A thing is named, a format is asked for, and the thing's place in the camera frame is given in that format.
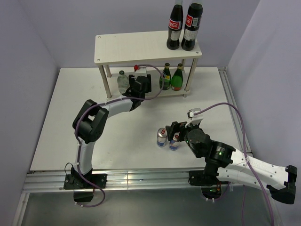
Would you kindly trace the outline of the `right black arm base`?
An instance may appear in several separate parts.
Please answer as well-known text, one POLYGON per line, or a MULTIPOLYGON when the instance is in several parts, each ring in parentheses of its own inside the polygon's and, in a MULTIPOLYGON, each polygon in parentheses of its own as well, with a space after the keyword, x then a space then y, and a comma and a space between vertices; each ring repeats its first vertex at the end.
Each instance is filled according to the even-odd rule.
POLYGON ((214 203, 230 190, 230 182, 219 181, 215 176, 206 175, 204 170, 189 171, 188 183, 201 188, 202 198, 206 202, 214 203))

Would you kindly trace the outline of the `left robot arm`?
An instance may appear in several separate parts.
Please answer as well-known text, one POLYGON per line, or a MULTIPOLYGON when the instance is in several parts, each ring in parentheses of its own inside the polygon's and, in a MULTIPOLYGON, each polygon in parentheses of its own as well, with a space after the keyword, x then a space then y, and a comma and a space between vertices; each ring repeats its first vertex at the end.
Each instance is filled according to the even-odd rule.
POLYGON ((151 92, 151 75, 129 76, 130 87, 119 98, 98 104, 87 100, 72 126, 78 141, 76 166, 71 170, 75 183, 86 188, 92 184, 92 155, 96 141, 103 133, 108 118, 129 112, 141 105, 145 94, 151 92))

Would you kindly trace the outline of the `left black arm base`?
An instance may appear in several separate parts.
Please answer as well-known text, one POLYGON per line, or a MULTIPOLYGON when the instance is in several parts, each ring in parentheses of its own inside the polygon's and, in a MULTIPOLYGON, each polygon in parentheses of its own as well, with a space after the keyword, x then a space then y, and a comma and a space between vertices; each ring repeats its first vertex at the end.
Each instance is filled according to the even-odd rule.
MULTIPOLYGON (((104 189, 106 187, 107 174, 91 174, 87 180, 104 189)), ((95 188, 80 176, 66 175, 63 189, 73 190, 73 199, 75 202, 90 202, 94 197, 95 188)))

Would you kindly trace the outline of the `silver blue can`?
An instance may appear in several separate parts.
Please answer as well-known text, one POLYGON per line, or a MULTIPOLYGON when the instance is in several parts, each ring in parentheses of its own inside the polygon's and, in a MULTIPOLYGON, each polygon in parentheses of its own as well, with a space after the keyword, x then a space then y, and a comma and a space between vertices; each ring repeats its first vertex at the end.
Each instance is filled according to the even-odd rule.
POLYGON ((157 146, 164 147, 167 141, 167 131, 165 128, 159 128, 157 131, 157 146))
POLYGON ((169 149, 175 151, 179 148, 180 142, 178 141, 180 133, 175 133, 173 139, 169 142, 169 149))

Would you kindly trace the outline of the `green glass bottle red label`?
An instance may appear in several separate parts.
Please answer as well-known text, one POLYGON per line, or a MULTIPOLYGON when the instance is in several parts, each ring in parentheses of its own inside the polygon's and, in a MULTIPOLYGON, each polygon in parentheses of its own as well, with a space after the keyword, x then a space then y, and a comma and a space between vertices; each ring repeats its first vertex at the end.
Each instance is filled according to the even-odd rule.
POLYGON ((178 64, 176 71, 174 72, 171 80, 171 88, 174 91, 179 91, 183 84, 182 75, 183 64, 178 64))

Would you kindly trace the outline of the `green glass bottle yellow label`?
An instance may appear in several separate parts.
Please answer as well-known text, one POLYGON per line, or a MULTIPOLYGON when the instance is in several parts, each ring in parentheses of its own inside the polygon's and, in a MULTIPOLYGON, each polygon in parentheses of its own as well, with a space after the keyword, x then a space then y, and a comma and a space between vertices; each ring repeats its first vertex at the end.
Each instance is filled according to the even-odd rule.
POLYGON ((169 70, 170 64, 165 63, 164 70, 162 72, 162 77, 159 79, 159 87, 162 90, 168 90, 171 86, 171 73, 169 70))

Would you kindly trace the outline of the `clear bottle green cap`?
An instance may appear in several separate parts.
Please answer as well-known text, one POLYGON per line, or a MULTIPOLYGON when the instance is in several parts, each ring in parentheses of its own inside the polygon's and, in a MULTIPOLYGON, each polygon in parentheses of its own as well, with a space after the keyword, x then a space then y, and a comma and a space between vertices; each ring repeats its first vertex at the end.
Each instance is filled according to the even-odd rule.
POLYGON ((124 94, 127 89, 130 87, 128 76, 125 74, 123 70, 119 71, 119 75, 117 78, 118 89, 121 94, 124 94))

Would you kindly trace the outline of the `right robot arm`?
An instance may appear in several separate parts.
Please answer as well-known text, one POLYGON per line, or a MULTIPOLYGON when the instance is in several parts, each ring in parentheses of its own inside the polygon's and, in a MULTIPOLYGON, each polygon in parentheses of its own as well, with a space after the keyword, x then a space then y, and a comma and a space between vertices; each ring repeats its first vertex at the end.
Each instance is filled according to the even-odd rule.
POLYGON ((276 166, 245 155, 225 143, 212 140, 198 125, 173 122, 166 126, 167 139, 188 145, 196 158, 205 159, 203 170, 189 172, 192 186, 213 186, 232 182, 263 189, 271 197, 284 204, 294 204, 297 168, 293 165, 276 166))

